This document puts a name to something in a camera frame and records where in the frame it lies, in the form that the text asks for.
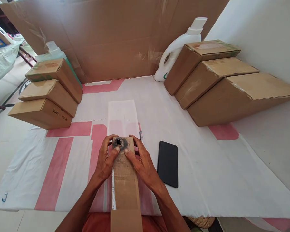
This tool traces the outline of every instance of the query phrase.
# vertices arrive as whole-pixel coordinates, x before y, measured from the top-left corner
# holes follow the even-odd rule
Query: tile floor
[[[0,105],[24,80],[30,67],[20,57],[14,68],[0,80]],[[9,117],[11,107],[0,110],[0,181],[18,146],[24,140],[30,124]],[[43,211],[0,211],[0,232],[54,231],[66,213]]]

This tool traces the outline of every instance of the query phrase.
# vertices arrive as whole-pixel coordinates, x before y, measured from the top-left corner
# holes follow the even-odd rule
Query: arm
[[[167,188],[158,176],[158,173],[150,158],[150,154],[144,147],[143,143],[133,135],[129,135],[129,137],[133,137],[134,146],[138,147],[140,158],[137,160],[135,155],[128,149],[125,149],[125,155],[133,164],[142,181],[155,194],[168,231],[190,231],[185,220],[180,215],[180,212],[169,195]]]
[[[99,150],[97,167],[94,174],[78,201],[67,216],[65,216],[55,232],[82,231],[94,197],[103,182],[110,176],[114,160],[119,153],[119,148],[115,148],[109,155],[107,154],[108,145],[110,145],[113,136],[118,135],[110,135],[104,138]]]

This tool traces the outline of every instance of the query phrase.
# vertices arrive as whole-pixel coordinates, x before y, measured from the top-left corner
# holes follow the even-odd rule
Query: hand
[[[154,164],[152,163],[150,154],[144,147],[141,140],[136,138],[133,135],[129,135],[129,137],[133,138],[134,146],[138,147],[139,149],[139,156],[140,159],[138,160],[135,157],[135,154],[125,149],[124,153],[126,157],[131,161],[132,165],[134,166],[134,169],[141,177],[142,181],[147,185],[147,187],[153,191],[153,193],[157,193],[158,190],[163,189],[165,185],[161,181],[160,177],[158,176],[158,173],[154,167]]]
[[[107,154],[108,146],[112,144],[111,140],[113,137],[118,137],[118,135],[106,136],[102,142],[101,148],[99,150],[98,162],[96,170],[92,175],[92,179],[98,179],[102,184],[112,173],[114,160],[119,153],[119,147],[113,149],[110,154]]]

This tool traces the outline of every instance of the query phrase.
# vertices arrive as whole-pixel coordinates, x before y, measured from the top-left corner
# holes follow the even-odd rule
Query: red cloth
[[[163,217],[142,216],[143,232],[167,232]],[[89,213],[82,232],[110,232],[110,213]]]

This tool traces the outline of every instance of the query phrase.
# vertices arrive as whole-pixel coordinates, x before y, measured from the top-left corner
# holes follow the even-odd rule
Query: smartphone
[[[157,172],[163,183],[178,188],[177,146],[160,141]]]

